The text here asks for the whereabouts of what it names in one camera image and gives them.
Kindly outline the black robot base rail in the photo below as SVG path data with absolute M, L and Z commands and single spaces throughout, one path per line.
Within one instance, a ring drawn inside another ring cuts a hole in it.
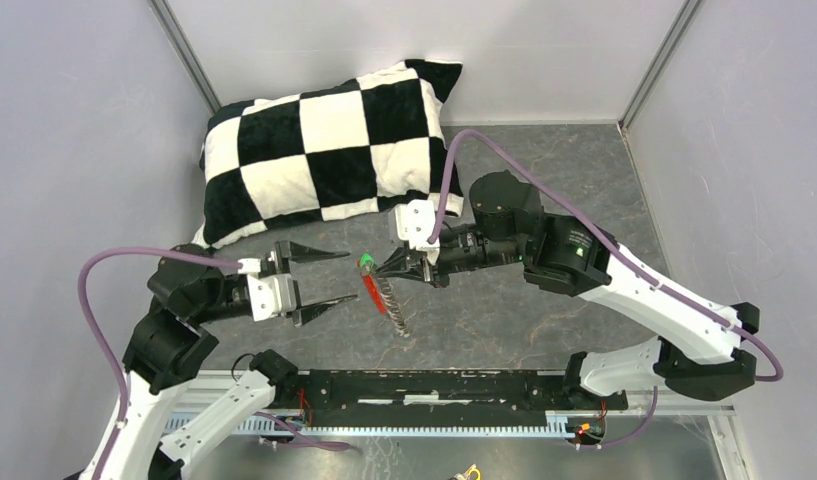
M 548 371 L 303 371 L 273 350 L 247 358 L 277 389 L 270 408 L 312 427 L 537 427 L 548 412 L 629 406 L 623 393 L 599 397 Z

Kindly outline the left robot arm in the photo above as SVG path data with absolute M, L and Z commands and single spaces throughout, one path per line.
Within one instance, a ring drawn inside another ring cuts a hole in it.
M 122 357 L 101 334 L 88 300 L 90 267 L 78 278 L 85 319 L 108 359 L 118 399 L 83 479 L 186 479 L 247 419 L 269 406 L 286 407 L 303 396 L 297 367 L 272 350 L 250 356 L 233 385 L 194 419 L 172 433 L 165 428 L 180 399 L 217 346 L 206 329 L 213 321 L 250 316 L 290 319 L 302 326 L 335 306 L 304 304 L 292 263 L 331 258 L 331 253 L 280 241 L 263 257 L 229 261 L 196 244 L 171 249 L 143 247 L 157 259 L 147 286 L 152 299 Z

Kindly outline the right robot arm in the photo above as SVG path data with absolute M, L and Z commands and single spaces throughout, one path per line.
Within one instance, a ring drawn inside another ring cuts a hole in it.
M 389 216 L 397 250 L 374 269 L 389 277 L 446 287 L 451 275 L 520 264 L 543 291 L 593 302 L 636 321 L 653 338 L 608 353 L 573 355 L 561 382 L 564 400 L 586 408 L 626 390 L 664 388 L 718 401 L 752 386 L 756 358 L 741 346 L 759 329 L 759 309 L 701 298 L 650 268 L 610 234 L 594 234 L 571 215 L 544 210 L 538 189 L 507 171 L 480 177 L 469 191 L 470 224 L 428 237 L 436 212 L 428 200 Z

